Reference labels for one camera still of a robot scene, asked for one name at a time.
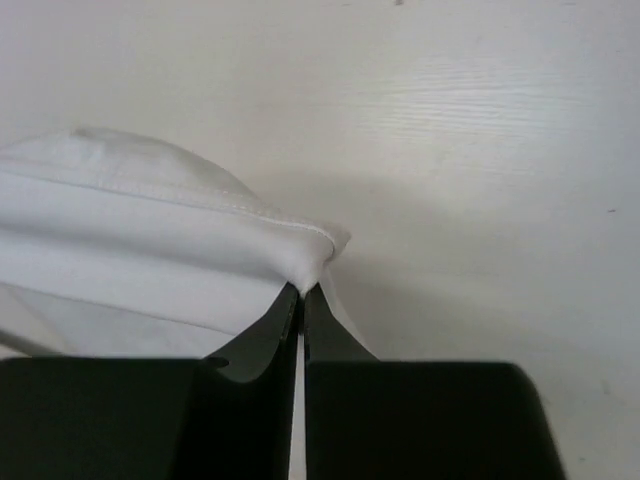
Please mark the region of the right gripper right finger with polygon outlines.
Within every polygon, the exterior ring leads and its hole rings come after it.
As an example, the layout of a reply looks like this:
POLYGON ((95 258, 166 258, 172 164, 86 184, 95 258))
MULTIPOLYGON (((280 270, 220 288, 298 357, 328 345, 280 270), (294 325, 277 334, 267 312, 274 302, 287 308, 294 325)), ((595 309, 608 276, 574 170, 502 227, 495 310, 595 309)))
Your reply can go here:
POLYGON ((304 301, 306 474, 311 479, 562 479, 540 396, 518 366, 382 361, 304 301))

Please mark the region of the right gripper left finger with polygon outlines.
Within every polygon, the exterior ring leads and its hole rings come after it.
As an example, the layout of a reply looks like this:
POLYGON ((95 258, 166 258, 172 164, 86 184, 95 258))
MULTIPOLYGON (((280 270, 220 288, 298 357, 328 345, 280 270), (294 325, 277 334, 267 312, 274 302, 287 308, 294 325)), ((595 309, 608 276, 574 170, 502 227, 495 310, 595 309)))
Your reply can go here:
POLYGON ((299 296, 200 359, 1 364, 5 479, 283 479, 299 296))

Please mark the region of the white skirt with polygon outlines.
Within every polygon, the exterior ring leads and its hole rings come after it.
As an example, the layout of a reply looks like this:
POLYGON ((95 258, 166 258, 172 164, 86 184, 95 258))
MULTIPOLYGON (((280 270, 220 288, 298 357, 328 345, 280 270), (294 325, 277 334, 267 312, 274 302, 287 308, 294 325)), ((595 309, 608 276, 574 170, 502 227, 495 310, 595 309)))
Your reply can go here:
POLYGON ((1 354, 202 357, 286 285, 355 333, 328 270, 348 241, 164 141, 22 140, 1 150, 1 354))

